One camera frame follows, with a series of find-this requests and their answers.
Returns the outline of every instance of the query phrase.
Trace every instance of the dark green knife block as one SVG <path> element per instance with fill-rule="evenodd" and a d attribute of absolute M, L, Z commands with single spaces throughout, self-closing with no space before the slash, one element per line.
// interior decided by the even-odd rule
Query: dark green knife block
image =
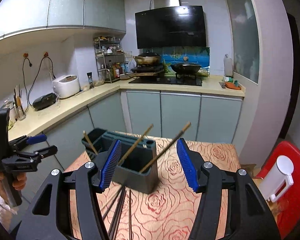
<path fill-rule="evenodd" d="M 107 151 L 111 143 L 118 139 L 121 141 L 121 157 L 138 140 L 134 136 L 121 133 L 110 132 L 101 128 L 96 128 L 89 134 L 89 139 L 98 152 Z M 98 155 L 95 155 L 85 138 L 82 143 L 91 161 L 98 165 Z M 132 188 L 146 194 L 152 193 L 158 183 L 158 167 L 155 162 L 152 167 L 143 173 L 139 171 L 157 155 L 156 144 L 153 140 L 143 139 L 137 147 L 124 160 L 122 165 L 117 166 L 112 181 L 126 187 Z"/>

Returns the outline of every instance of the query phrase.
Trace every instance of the red chair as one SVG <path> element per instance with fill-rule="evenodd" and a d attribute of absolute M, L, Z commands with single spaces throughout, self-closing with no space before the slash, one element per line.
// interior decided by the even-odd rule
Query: red chair
<path fill-rule="evenodd" d="M 280 204 L 286 206 L 284 210 L 279 213 L 277 220 L 281 239 L 284 239 L 300 220 L 300 150 L 287 141 L 279 143 L 257 177 L 264 178 L 280 155 L 289 157 L 294 165 L 294 171 L 292 173 L 294 184 L 278 200 L 278 206 L 280 206 Z"/>

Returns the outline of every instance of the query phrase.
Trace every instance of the chopsticks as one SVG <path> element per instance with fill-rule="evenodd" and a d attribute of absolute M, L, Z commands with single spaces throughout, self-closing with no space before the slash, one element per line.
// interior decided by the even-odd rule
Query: chopsticks
<path fill-rule="evenodd" d="M 21 106 L 21 97 L 22 97 L 22 89 L 20 88 L 20 85 L 19 85 L 19 89 L 18 89 L 18 86 L 16 86 L 13 91 L 14 91 L 14 96 L 13 96 L 14 103 L 15 103 L 16 107 L 20 107 Z"/>
<path fill-rule="evenodd" d="M 94 151 L 94 153 L 95 153 L 96 155 L 98 155 L 98 152 L 97 152 L 97 150 L 95 149 L 95 147 L 93 146 L 92 142 L 90 141 L 88 135 L 86 134 L 86 131 L 83 131 L 83 136 L 85 137 L 85 139 L 86 139 L 87 142 L 89 143 L 89 145 L 90 145 L 91 149 Z"/>
<path fill-rule="evenodd" d="M 120 166 L 124 160 L 129 156 L 129 154 L 135 149 L 135 147 L 137 147 L 138 143 L 141 142 L 143 140 L 143 138 L 148 134 L 148 132 L 150 132 L 150 130 L 153 128 L 153 124 L 151 124 L 148 129 L 143 133 L 143 135 L 141 135 L 141 137 L 136 140 L 132 146 L 129 148 L 129 150 L 122 156 L 122 158 L 119 160 L 118 162 L 118 166 Z"/>
<path fill-rule="evenodd" d="M 191 126 L 191 123 L 188 122 L 182 130 L 173 138 L 173 140 L 160 152 L 156 157 L 154 157 L 151 161 L 148 162 L 146 166 L 144 166 L 139 173 L 144 172 L 147 168 L 149 168 L 157 159 L 159 159 L 184 133 L 188 128 Z"/>
<path fill-rule="evenodd" d="M 115 240 L 115 237 L 117 235 L 118 227 L 119 227 L 119 221 L 120 221 L 120 217 L 121 217 L 121 213 L 122 213 L 122 208 L 123 208 L 125 196 L 126 196 L 126 189 L 124 187 L 121 194 L 120 194 L 120 198 L 119 198 L 117 207 L 114 211 L 114 216 L 113 216 L 113 219 L 111 221 L 110 228 L 109 228 L 109 231 L 108 231 L 108 236 L 109 236 L 110 240 Z"/>
<path fill-rule="evenodd" d="M 131 222 L 131 189 L 129 189 L 129 240 L 132 240 L 132 222 Z"/>
<path fill-rule="evenodd" d="M 106 216 L 108 215 L 110 209 L 112 208 L 112 206 L 113 206 L 115 200 L 117 199 L 117 197 L 118 197 L 118 195 L 119 195 L 119 193 L 120 193 L 120 191 L 121 191 L 122 189 L 123 189 L 123 187 L 121 187 L 120 190 L 118 190 L 118 192 L 115 194 L 115 197 L 114 197 L 114 199 L 112 200 L 110 206 L 108 207 L 108 209 L 106 210 L 106 212 L 105 212 L 104 215 L 102 216 L 102 220 L 103 220 L 103 221 L 105 220 Z"/>

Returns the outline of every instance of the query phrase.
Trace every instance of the wok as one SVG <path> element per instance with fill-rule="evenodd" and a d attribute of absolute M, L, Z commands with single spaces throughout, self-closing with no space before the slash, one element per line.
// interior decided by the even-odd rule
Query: wok
<path fill-rule="evenodd" d="M 138 65 L 152 66 L 157 65 L 161 61 L 161 56 L 154 52 L 145 52 L 134 57 Z"/>
<path fill-rule="evenodd" d="M 191 62 L 181 62 L 171 65 L 171 68 L 177 74 L 194 75 L 199 71 L 201 65 Z"/>

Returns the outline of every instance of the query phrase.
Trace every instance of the frying pan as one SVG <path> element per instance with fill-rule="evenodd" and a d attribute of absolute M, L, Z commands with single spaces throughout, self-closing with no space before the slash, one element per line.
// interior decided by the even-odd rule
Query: frying pan
<path fill-rule="evenodd" d="M 180 62 L 174 65 L 171 65 L 171 68 L 174 72 L 181 75 L 194 75 L 199 71 L 201 65 L 191 62 Z"/>

